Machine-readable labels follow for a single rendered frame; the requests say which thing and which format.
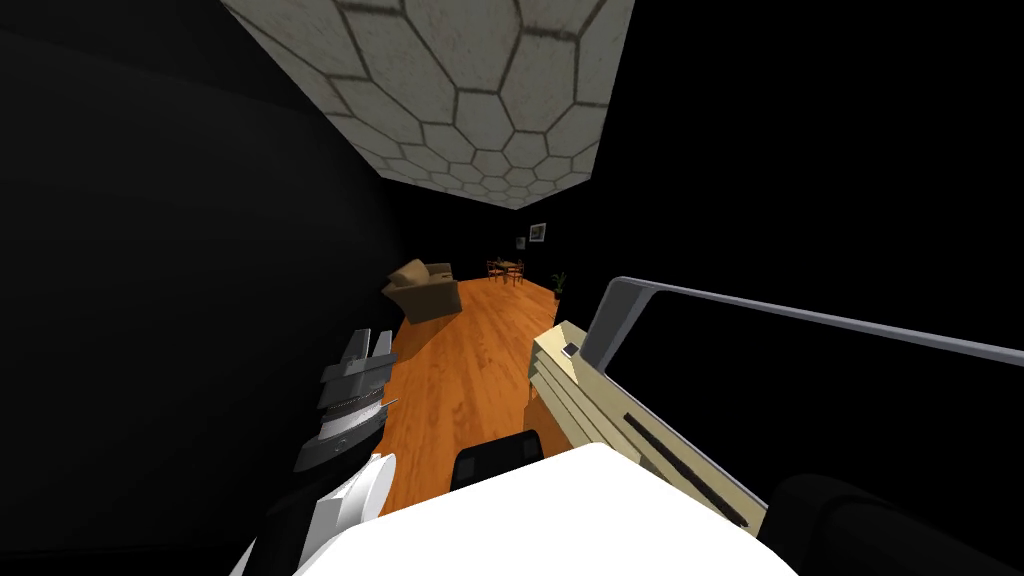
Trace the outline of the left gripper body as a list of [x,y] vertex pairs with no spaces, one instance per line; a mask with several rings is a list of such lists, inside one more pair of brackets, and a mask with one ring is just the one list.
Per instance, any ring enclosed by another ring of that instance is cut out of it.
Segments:
[[344,404],[383,387],[391,379],[396,360],[395,354],[384,354],[327,366],[321,378],[319,408]]

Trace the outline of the beige appliance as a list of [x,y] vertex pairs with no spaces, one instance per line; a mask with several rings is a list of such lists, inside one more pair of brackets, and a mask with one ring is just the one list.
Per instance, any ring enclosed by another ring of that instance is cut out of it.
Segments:
[[586,334],[562,322],[534,339],[523,427],[545,456],[601,442],[757,535],[767,505],[582,358]]

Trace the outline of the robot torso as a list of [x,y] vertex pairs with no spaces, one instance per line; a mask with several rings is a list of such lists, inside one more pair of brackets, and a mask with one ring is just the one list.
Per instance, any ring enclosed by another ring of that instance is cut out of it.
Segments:
[[797,576],[603,443],[350,527],[302,576]]

